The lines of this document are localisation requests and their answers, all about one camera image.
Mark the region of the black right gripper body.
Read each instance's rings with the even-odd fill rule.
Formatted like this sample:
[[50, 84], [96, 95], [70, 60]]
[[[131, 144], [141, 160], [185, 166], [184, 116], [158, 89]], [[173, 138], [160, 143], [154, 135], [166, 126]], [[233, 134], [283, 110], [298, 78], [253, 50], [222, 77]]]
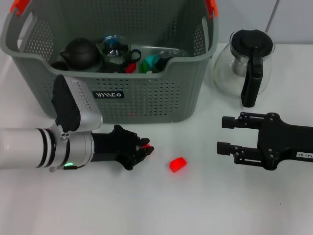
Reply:
[[268, 113], [262, 120], [258, 136], [262, 166], [275, 170], [285, 160], [313, 161], [313, 128], [283, 122], [277, 113]]

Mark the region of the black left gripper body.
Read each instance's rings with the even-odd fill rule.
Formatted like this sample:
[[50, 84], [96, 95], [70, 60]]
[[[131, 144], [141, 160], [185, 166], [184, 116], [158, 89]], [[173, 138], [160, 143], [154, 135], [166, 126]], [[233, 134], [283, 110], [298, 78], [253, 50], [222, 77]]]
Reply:
[[93, 133], [91, 136], [94, 142], [93, 162], [115, 161], [126, 170], [132, 170], [139, 163], [136, 133], [115, 125], [108, 134]]

